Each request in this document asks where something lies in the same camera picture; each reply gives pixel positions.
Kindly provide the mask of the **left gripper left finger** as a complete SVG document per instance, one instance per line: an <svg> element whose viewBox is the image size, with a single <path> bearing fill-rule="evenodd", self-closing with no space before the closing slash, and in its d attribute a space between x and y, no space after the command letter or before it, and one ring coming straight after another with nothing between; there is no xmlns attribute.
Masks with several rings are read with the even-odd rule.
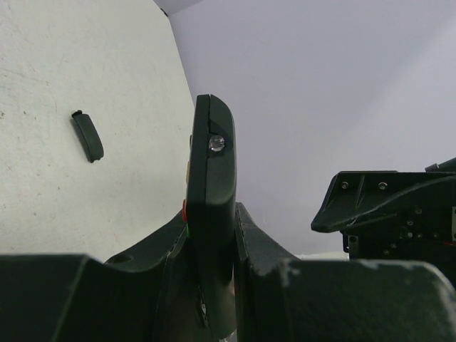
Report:
<svg viewBox="0 0 456 342"><path fill-rule="evenodd" d="M192 295L170 276L181 214L106 262L85 254L1 257L3 341L191 341Z"/></svg>

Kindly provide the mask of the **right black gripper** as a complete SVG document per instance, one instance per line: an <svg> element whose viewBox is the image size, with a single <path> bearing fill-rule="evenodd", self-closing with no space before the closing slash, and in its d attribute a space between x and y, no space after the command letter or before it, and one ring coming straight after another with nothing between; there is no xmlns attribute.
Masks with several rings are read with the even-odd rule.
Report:
<svg viewBox="0 0 456 342"><path fill-rule="evenodd" d="M455 173L340 172L311 229L340 231L352 259L454 262Z"/></svg>

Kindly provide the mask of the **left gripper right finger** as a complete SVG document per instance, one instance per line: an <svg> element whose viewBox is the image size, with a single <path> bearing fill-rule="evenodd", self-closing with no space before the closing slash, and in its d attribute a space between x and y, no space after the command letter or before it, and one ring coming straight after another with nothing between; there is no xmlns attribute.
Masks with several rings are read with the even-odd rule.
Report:
<svg viewBox="0 0 456 342"><path fill-rule="evenodd" d="M455 289L431 264L301 260L236 206L239 341L453 341Z"/></svg>

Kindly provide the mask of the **black remote control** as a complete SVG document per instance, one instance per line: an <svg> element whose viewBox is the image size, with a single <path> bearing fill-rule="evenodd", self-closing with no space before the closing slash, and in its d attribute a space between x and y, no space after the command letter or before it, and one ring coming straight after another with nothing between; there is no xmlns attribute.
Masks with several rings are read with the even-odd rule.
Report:
<svg viewBox="0 0 456 342"><path fill-rule="evenodd" d="M233 241L237 154L234 119L215 95L199 95L191 134L185 215L213 338L236 328Z"/></svg>

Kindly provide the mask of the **black battery cover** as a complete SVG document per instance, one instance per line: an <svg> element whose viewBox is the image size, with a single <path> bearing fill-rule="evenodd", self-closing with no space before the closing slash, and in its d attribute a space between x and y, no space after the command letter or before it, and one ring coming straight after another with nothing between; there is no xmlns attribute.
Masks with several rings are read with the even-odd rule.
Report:
<svg viewBox="0 0 456 342"><path fill-rule="evenodd" d="M89 114L84 113L82 110L77 110L71 117L76 125L76 130L88 161L94 163L102 159L104 157L103 144Z"/></svg>

